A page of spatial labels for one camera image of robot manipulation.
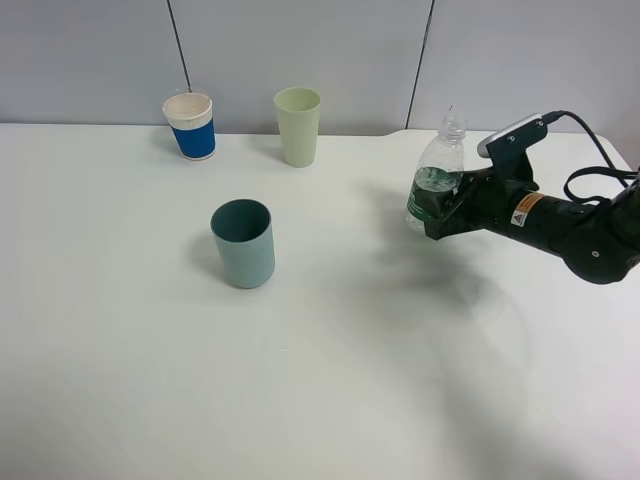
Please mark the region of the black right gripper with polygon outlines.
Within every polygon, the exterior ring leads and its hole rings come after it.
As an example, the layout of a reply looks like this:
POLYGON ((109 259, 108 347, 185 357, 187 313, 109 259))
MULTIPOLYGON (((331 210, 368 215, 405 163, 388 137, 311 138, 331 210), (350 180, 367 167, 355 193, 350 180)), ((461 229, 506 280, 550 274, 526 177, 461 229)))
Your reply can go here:
POLYGON ((538 190, 533 180, 501 180, 492 168, 471 172, 425 169, 425 235, 433 240, 476 230, 507 235, 512 228, 525 225, 540 200, 538 190))

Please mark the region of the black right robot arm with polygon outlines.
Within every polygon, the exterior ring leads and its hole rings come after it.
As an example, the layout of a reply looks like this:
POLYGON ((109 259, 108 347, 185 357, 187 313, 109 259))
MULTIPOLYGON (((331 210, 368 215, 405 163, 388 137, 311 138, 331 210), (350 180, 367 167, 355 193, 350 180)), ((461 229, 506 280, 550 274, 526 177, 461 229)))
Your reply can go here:
POLYGON ((424 230, 439 240, 487 230, 561 258, 581 279, 623 280, 639 265, 639 180, 613 199, 585 203, 540 194, 533 181, 500 180, 491 168, 466 172, 460 189, 416 195, 424 230))

